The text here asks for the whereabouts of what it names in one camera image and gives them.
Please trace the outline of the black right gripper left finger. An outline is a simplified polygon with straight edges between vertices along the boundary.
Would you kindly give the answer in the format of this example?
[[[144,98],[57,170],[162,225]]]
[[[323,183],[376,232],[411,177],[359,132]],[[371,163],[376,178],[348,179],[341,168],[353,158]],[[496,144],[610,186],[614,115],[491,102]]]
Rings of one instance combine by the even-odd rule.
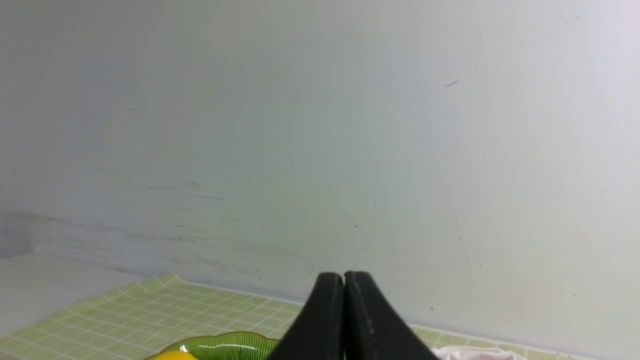
[[[318,274],[310,296],[269,360],[342,360],[345,285],[337,273]]]

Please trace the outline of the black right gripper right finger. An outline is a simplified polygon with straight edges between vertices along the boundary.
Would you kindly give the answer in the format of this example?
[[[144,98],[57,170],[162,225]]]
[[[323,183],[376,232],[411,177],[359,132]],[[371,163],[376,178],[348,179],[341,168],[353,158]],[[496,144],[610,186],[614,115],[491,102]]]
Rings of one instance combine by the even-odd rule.
[[[373,276],[344,274],[343,348],[346,360],[436,360],[387,301]]]

